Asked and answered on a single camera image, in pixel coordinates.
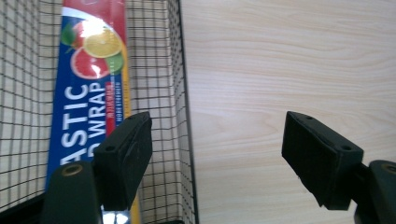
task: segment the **fruit graphic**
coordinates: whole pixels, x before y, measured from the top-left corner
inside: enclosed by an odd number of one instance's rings
[[[108,58],[121,51],[121,43],[116,33],[104,27],[100,33],[86,36],[82,47],[92,57]]]
[[[106,58],[106,63],[111,75],[119,74],[123,67],[123,59],[121,52],[114,56]]]
[[[84,79],[98,79],[110,74],[106,60],[92,57],[84,48],[74,52],[70,63],[74,74]]]
[[[74,49],[79,49],[82,47],[82,44],[84,43],[84,27],[87,27],[89,24],[87,22],[81,21],[77,23],[75,26],[73,26],[73,31],[76,34],[76,38],[71,44],[71,46]]]

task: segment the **lemon slice graphic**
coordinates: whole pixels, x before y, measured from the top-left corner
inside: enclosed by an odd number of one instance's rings
[[[119,36],[107,28],[99,34],[89,35],[84,39],[83,48],[95,58],[108,58],[121,51]]]

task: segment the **black wire grid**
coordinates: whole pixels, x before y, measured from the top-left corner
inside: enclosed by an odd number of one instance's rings
[[[178,0],[128,0],[133,113],[149,111],[144,223],[199,223]],[[0,1],[0,211],[44,191],[62,0]]]

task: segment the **wooden table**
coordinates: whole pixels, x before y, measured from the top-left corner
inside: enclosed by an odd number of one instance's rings
[[[281,157],[288,110],[396,161],[396,3],[183,1],[202,223],[353,223]]]

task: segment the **light wood grain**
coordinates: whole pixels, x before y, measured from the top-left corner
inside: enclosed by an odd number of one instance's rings
[[[202,223],[353,223],[281,157],[288,110],[396,161],[396,2],[183,1]]]

